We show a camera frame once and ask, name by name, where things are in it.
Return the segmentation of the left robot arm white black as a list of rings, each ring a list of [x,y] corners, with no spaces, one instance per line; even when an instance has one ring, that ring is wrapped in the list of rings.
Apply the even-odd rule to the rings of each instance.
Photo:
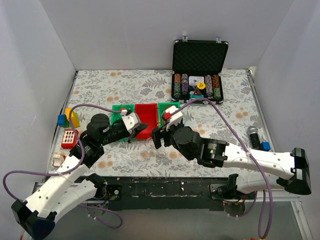
[[[131,140],[147,128],[135,112],[121,116],[114,123],[103,113],[95,114],[80,143],[70,150],[56,173],[25,200],[16,200],[11,209],[17,223],[34,240],[45,239],[58,220],[82,202],[106,196],[103,177],[92,173],[77,186],[74,182],[87,172],[104,154],[104,146],[127,138]]]

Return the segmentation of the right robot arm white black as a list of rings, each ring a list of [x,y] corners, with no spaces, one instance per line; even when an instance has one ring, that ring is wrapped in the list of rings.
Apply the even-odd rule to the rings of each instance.
[[[225,197],[237,199],[256,191],[284,189],[296,195],[310,195],[311,179],[306,151],[294,148],[291,152],[244,150],[223,140],[203,138],[183,124],[155,128],[151,137],[156,149],[173,146],[187,160],[196,160],[206,168],[240,168],[250,170],[228,177],[227,186],[217,189]]]

